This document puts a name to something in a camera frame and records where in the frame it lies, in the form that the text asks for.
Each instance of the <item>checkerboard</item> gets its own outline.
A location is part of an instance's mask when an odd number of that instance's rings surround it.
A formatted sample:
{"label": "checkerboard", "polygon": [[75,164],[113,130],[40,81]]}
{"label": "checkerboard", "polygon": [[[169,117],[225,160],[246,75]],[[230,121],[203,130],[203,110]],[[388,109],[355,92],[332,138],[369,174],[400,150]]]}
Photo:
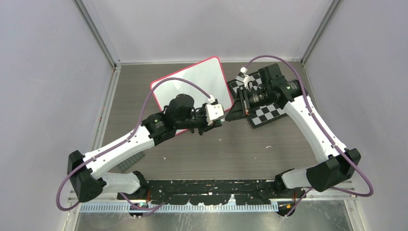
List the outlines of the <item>checkerboard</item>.
{"label": "checkerboard", "polygon": [[[248,83],[249,88],[251,90],[256,90],[259,88],[259,85],[261,85],[261,77],[257,72],[252,73],[249,75],[250,76],[250,82]],[[237,98],[237,89],[240,86],[243,86],[243,83],[233,79],[231,81],[228,81],[228,88],[232,94],[232,96],[236,99]],[[286,113],[280,109],[277,105],[275,104],[269,104],[266,106],[261,106],[256,108],[256,114],[252,115],[251,117],[248,117],[248,121],[251,124],[253,128],[258,128],[262,125],[265,125],[267,123],[270,123],[272,121],[275,121],[277,119],[280,119],[284,116],[286,116]]]}

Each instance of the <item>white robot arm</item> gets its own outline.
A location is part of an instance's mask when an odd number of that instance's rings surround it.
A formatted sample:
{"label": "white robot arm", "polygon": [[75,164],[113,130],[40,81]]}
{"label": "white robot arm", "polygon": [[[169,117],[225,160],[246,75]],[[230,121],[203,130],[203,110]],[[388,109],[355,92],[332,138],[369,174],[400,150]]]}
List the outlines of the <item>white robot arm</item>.
{"label": "white robot arm", "polygon": [[[245,72],[246,70],[241,71],[241,76],[238,76],[237,79],[246,79]],[[255,91],[248,91],[244,87],[238,89],[237,100],[225,120],[231,121],[247,117],[253,113],[253,108],[275,103],[300,128],[318,162],[318,165],[314,167],[291,169],[276,175],[274,181],[276,190],[312,187],[322,192],[350,179],[354,168],[343,155],[340,155],[339,150],[355,165],[360,161],[360,153],[357,149],[347,149],[346,145],[333,134],[315,110],[310,97],[302,94],[299,81],[286,81],[277,64],[261,68],[258,73],[261,76],[263,87]]]}
{"label": "white robot arm", "polygon": [[224,109],[217,100],[204,103],[200,108],[194,108],[191,96],[180,94],[172,99],[164,111],[150,115],[143,120],[136,132],[129,134],[101,147],[100,149],[82,155],[79,151],[68,157],[68,174],[77,166],[91,159],[88,164],[70,177],[71,184],[79,202],[90,201],[102,193],[127,193],[140,195],[145,193],[146,180],[139,172],[119,174],[108,171],[127,158],[175,136],[177,129],[198,129],[204,132],[221,126]]}

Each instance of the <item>purple cable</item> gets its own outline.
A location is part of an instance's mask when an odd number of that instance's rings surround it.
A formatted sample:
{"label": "purple cable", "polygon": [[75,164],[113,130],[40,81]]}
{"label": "purple cable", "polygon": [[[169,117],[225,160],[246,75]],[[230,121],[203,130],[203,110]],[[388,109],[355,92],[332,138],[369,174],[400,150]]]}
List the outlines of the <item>purple cable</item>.
{"label": "purple cable", "polygon": [[153,207],[153,208],[138,207],[138,206],[134,205],[123,192],[120,192],[119,194],[130,204],[130,206],[132,206],[135,209],[143,210],[143,211],[150,211],[150,210],[153,210],[155,208],[155,207]]}
{"label": "purple cable", "polygon": [[165,78],[165,79],[161,80],[159,83],[157,83],[157,84],[150,90],[149,94],[147,94],[147,97],[146,97],[146,99],[145,99],[145,101],[144,101],[144,103],[143,103],[143,105],[142,105],[142,107],[141,107],[140,117],[139,117],[139,120],[138,120],[138,122],[137,122],[137,124],[136,124],[136,126],[135,126],[135,129],[133,129],[132,133],[126,138],[126,140],[123,140],[122,142],[116,144],[115,146],[112,146],[112,147],[106,149],[105,151],[103,151],[103,152],[101,152],[101,153],[95,155],[94,158],[91,158],[91,159],[85,161],[84,163],[80,164],[78,167],[76,167],[74,170],[72,170],[72,171],[64,178],[63,182],[61,182],[60,186],[58,187],[57,195],[56,195],[56,198],[55,198],[55,202],[56,202],[56,204],[57,204],[57,207],[58,207],[61,211],[69,211],[69,210],[75,208],[76,206],[78,206],[78,204],[79,204],[79,201],[77,201],[73,206],[68,207],[68,208],[65,208],[65,207],[63,207],[63,206],[61,205],[61,202],[60,202],[60,197],[61,197],[61,192],[62,192],[62,190],[63,190],[63,187],[64,187],[64,185],[67,183],[67,181],[71,178],[71,176],[73,176],[76,172],[78,172],[82,167],[84,167],[84,166],[86,166],[87,164],[89,164],[90,162],[92,162],[94,159],[97,159],[97,158],[99,158],[99,157],[105,155],[106,153],[108,153],[108,152],[110,152],[110,151],[112,151],[112,150],[114,150],[114,149],[120,147],[121,145],[125,144],[128,140],[130,140],[130,139],[135,135],[135,133],[137,132],[137,129],[138,129],[139,125],[141,124],[141,120],[142,120],[142,118],[143,118],[143,113],[144,113],[144,110],[145,110],[145,108],[146,108],[147,102],[148,102],[149,98],[151,97],[151,95],[153,94],[154,90],[156,90],[156,88],[159,87],[162,83],[167,82],[167,81],[170,81],[170,80],[178,80],[178,81],[181,81],[181,82],[185,82],[185,83],[187,83],[187,84],[190,84],[191,86],[195,87],[197,90],[201,91],[207,98],[211,98],[211,96],[210,96],[207,92],[205,92],[202,88],[200,88],[200,87],[198,87],[197,85],[195,85],[194,83],[192,83],[192,82],[190,82],[190,81],[188,81],[188,80],[182,79],[182,78],[168,77],[168,78]]}
{"label": "purple cable", "polygon": [[[363,180],[367,183],[368,187],[369,187],[369,192],[368,193],[358,193],[358,192],[352,192],[349,190],[345,190],[345,189],[341,189],[341,188],[337,188],[337,187],[332,187],[332,189],[335,190],[339,190],[341,192],[344,193],[348,193],[351,195],[356,195],[356,196],[362,196],[362,197],[369,197],[371,195],[373,195],[374,193],[374,188],[373,185],[371,184],[370,180],[368,179],[368,177],[361,171],[361,169],[359,167],[357,167],[357,165],[355,165],[353,163],[352,160],[350,160],[350,158],[348,158],[348,156],[337,146],[335,145],[336,143],[334,142],[334,140],[332,139],[332,137],[327,133],[326,129],[324,129],[324,127],[322,126],[322,124],[320,123],[320,121],[317,119],[316,115],[313,113],[312,107],[309,104],[309,101],[307,100],[307,95],[306,95],[306,91],[305,91],[305,87],[303,85],[303,81],[300,78],[299,73],[296,71],[296,69],[290,64],[288,63],[286,60],[274,56],[274,55],[260,55],[257,56],[253,59],[251,59],[244,67],[248,69],[248,66],[255,60],[259,59],[259,58],[272,58],[272,59],[277,59],[279,61],[281,61],[282,63],[286,64],[296,75],[297,80],[299,81],[299,85],[300,85],[300,89],[302,90],[302,95],[303,95],[303,99],[305,100],[305,104],[307,106],[308,111],[310,112],[310,114],[312,115],[313,119],[315,120],[316,124],[318,125],[318,127],[320,128],[320,130],[323,132],[323,134],[327,137],[327,139],[330,141],[330,143],[335,147],[335,149],[338,151],[338,153],[340,155],[342,155],[342,157],[356,170],[356,172],[359,173],[359,175],[363,178]],[[306,191],[305,194],[303,194],[303,196],[298,200],[298,202],[293,206],[293,208],[289,211],[288,215],[296,208],[296,206],[299,204],[299,202],[306,196],[306,194],[310,191],[311,189],[308,189]]]}
{"label": "purple cable", "polygon": [[292,212],[294,211],[294,209],[296,208],[296,206],[299,204],[299,202],[300,202],[301,200],[303,200],[303,198],[306,197],[306,194],[307,194],[308,192],[312,191],[312,189],[313,189],[313,188],[309,188],[309,189],[299,198],[299,200],[295,203],[295,205],[292,207],[292,209],[289,210],[289,212],[285,215],[285,217],[288,217],[290,214],[292,214]]}
{"label": "purple cable", "polygon": [[142,215],[140,218],[145,218],[145,217],[150,216],[151,214],[153,214],[154,212],[156,212],[156,210],[160,209],[160,207],[162,207],[163,205],[165,205],[165,202],[159,204],[159,205],[156,206],[156,207],[153,207],[153,209],[152,209],[150,212],[148,212],[146,215]]}

